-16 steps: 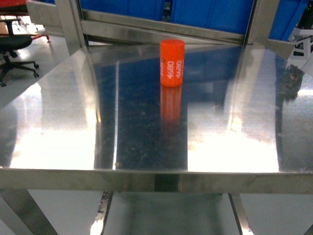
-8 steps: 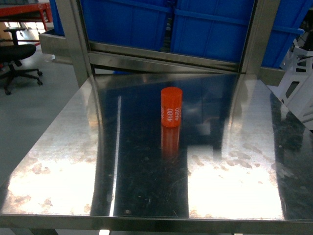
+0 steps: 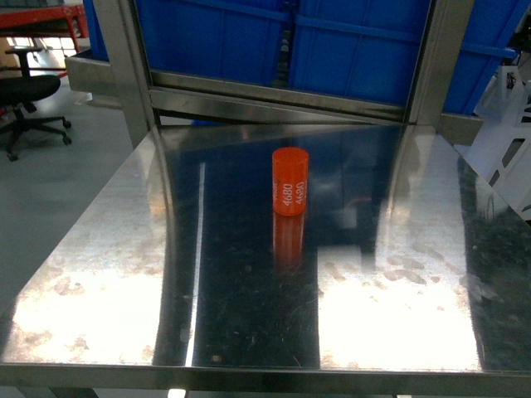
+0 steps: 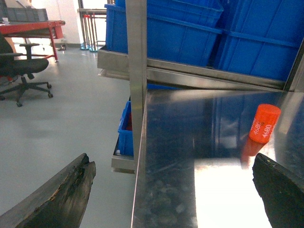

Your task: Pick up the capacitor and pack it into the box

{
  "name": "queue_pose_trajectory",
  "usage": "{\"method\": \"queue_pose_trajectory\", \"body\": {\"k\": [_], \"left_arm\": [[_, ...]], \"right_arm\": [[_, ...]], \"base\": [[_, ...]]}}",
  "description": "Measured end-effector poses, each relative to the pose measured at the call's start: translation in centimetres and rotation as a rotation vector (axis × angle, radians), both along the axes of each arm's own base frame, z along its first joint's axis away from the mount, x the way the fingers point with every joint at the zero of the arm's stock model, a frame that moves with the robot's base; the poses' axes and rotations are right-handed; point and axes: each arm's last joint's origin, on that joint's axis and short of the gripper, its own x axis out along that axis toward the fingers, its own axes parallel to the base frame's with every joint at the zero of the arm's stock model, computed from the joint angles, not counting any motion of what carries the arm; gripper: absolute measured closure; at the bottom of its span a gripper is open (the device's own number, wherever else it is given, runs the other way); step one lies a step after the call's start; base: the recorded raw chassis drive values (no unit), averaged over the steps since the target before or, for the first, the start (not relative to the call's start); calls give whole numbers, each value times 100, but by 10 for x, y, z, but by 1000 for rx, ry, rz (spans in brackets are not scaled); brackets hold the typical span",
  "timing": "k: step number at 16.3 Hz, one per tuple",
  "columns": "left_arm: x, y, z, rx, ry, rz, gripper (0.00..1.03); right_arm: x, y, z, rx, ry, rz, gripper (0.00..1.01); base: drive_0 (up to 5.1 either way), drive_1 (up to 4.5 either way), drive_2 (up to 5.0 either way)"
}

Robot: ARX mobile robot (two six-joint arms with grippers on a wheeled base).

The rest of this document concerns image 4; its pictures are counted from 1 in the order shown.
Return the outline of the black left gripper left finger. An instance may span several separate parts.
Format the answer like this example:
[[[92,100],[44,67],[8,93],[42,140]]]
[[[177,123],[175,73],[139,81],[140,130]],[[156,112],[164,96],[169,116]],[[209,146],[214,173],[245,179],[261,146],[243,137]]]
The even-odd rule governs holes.
[[[78,228],[96,175],[95,162],[79,155],[0,217],[2,228]]]

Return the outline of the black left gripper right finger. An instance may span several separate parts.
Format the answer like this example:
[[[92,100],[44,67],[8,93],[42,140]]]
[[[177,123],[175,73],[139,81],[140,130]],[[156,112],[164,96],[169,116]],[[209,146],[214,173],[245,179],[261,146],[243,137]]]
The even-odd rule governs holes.
[[[304,180],[262,153],[256,155],[252,170],[271,227],[302,228]]]

